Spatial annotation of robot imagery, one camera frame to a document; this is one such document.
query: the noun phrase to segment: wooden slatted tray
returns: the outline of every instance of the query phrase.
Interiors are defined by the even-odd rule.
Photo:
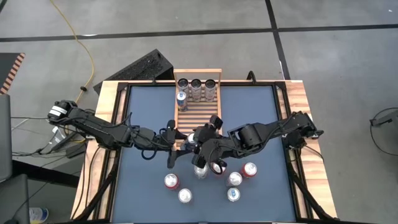
[[[183,134],[190,134],[193,132],[193,129],[204,125],[205,123],[208,123],[210,120],[210,117],[214,114],[218,115],[219,118],[221,118],[221,98],[220,98],[220,80],[221,80],[221,74],[222,74],[222,69],[175,69],[174,74],[181,74],[183,78],[184,73],[197,73],[198,75],[200,73],[214,73],[218,75],[218,80],[215,80],[218,82],[216,86],[216,91],[215,91],[215,97],[212,102],[207,102],[205,100],[205,82],[206,80],[201,80],[202,82],[202,90],[201,90],[201,100],[200,102],[194,102],[192,99],[191,95],[191,90],[189,91],[190,96],[188,97],[188,110],[186,111],[179,111],[178,110],[178,105],[177,105],[177,100],[175,101],[175,114],[174,114],[174,120],[177,126],[177,129],[183,133]],[[178,93],[178,85],[177,85],[177,77],[175,77],[176,80],[176,94]],[[174,147],[176,150],[180,149],[180,145],[183,141],[182,140],[176,140]]]

